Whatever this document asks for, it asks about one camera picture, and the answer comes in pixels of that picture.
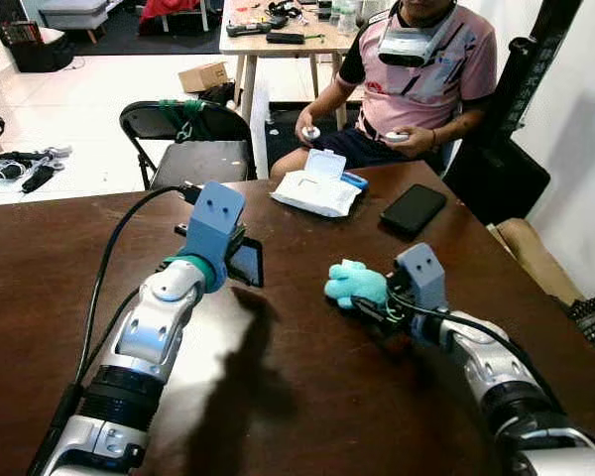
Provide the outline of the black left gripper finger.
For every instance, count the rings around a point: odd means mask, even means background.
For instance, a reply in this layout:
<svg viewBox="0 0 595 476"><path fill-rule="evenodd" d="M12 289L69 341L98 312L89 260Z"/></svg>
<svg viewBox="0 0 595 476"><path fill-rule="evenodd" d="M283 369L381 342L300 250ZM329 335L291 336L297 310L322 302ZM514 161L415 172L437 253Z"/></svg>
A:
<svg viewBox="0 0 595 476"><path fill-rule="evenodd" d="M229 248L228 277L253 289L265 284L263 273L263 245L252 237L240 237Z"/></svg>

